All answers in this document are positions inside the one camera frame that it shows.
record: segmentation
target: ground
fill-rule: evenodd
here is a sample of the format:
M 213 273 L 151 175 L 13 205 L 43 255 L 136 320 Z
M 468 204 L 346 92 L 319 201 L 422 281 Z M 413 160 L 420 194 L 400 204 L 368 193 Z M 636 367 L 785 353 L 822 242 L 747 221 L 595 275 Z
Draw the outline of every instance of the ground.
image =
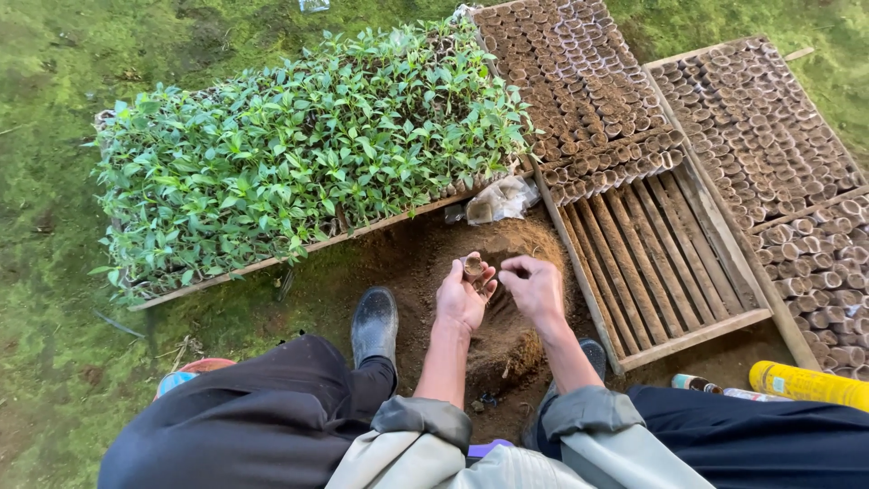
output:
M 792 68 L 866 161 L 869 14 L 862 0 L 607 3 L 641 61 L 758 32 L 783 52 L 815 47 Z M 389 256 L 371 259 L 377 248 L 365 244 L 378 239 L 371 237 L 313 254 L 279 305 L 273 282 L 283 269 L 276 266 L 144 312 L 113 306 L 103 280 L 86 275 L 106 259 L 96 241 L 107 222 L 90 176 L 98 155 L 80 146 L 93 136 L 93 114 L 157 82 L 196 89 L 243 68 L 278 64 L 315 43 L 323 29 L 388 28 L 446 16 L 455 4 L 333 0 L 328 11 L 302 14 L 297 2 L 283 0 L 0 0 L 0 488 L 93 487 L 106 447 L 172 366 L 175 354 L 161 355 L 187 334 L 208 355 L 235 359 L 302 330 L 348 352 L 354 297 L 369 281 L 401 270 Z M 403 270 L 419 272 L 417 265 L 411 260 Z M 582 301 L 573 298 L 578 325 Z M 146 339 L 133 341 L 94 310 Z M 417 312 L 420 325 L 426 310 Z M 745 386 L 748 366 L 761 358 L 787 360 L 773 328 L 732 333 L 668 357 L 617 387 L 631 380 L 663 384 L 675 372 Z M 403 369 L 418 369 L 407 361 Z M 413 377 L 405 377 L 405 388 Z M 474 415 L 476 439 L 515 440 L 548 373 L 540 369 L 516 382 L 498 407 Z

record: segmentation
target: dirt ground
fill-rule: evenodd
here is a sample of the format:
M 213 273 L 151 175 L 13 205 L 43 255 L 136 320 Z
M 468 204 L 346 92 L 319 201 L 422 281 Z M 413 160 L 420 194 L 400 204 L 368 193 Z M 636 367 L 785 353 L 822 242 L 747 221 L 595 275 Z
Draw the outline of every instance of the dirt ground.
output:
M 399 307 L 397 362 L 398 393 L 413 395 L 428 334 L 434 320 L 435 293 L 453 258 L 479 251 L 496 267 L 522 253 L 556 263 L 565 278 L 568 322 L 578 337 L 598 338 L 585 299 L 576 283 L 569 258 L 542 205 L 525 221 L 505 220 L 488 226 L 447 225 L 439 212 L 419 216 L 387 230 L 359 238 L 362 267 L 333 283 L 337 320 L 349 324 L 355 299 L 371 285 L 385 285 Z M 729 387 L 749 388 L 751 365 L 761 359 L 792 363 L 773 325 L 759 325 L 731 333 L 659 362 L 631 371 L 624 378 L 607 377 L 610 388 L 630 385 L 668 385 L 675 373 L 690 373 Z M 468 354 L 466 413 L 474 422 L 472 443 L 492 439 L 519 442 L 521 430 L 548 388 L 552 375 L 533 327 L 516 310 L 512 298 L 499 287 L 486 317 L 471 340 Z M 483 412 L 471 402 L 485 397 Z

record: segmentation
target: person's right hand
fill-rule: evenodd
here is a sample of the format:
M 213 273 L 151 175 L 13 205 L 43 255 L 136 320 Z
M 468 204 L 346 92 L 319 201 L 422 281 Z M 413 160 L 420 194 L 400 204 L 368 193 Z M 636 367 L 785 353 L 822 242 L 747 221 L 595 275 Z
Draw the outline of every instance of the person's right hand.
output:
M 564 320 L 564 285 L 552 263 L 528 255 L 509 258 L 501 263 L 498 279 L 538 328 Z

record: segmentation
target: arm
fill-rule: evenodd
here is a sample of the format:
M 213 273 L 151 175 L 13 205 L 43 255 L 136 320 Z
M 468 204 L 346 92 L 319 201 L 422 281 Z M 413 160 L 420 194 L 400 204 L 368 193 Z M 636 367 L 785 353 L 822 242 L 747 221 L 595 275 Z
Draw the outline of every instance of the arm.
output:
M 505 260 L 501 269 L 498 278 L 541 337 L 558 393 L 603 386 L 564 318 L 563 280 L 555 265 L 523 255 Z
M 476 251 L 470 256 L 480 256 Z M 494 267 L 482 262 L 483 282 L 494 276 Z M 437 291 L 437 312 L 426 359 L 422 363 L 415 398 L 447 401 L 464 409 L 465 368 L 471 332 L 480 327 L 486 303 L 498 283 L 488 282 L 479 292 L 462 275 L 464 267 L 453 260 L 453 268 Z

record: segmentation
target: plastic bottle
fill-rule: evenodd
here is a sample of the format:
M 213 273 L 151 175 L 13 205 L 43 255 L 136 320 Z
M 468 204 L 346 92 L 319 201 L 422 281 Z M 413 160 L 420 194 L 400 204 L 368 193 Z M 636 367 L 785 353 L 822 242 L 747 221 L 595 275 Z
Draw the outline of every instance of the plastic bottle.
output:
M 673 375 L 673 381 L 670 383 L 676 389 L 688 389 L 689 391 L 711 392 L 713 394 L 723 394 L 724 389 L 709 382 L 705 378 L 695 377 L 694 375 L 686 375 L 677 373 Z
M 748 380 L 757 392 L 849 405 L 869 412 L 869 382 L 765 360 L 754 364 Z
M 761 394 L 760 392 L 754 391 L 745 391 L 743 389 L 737 389 L 735 387 L 727 387 L 724 390 L 724 395 L 731 398 L 748 399 L 760 402 L 793 401 L 793 399 L 783 398 L 781 396 L 773 396 L 772 394 Z

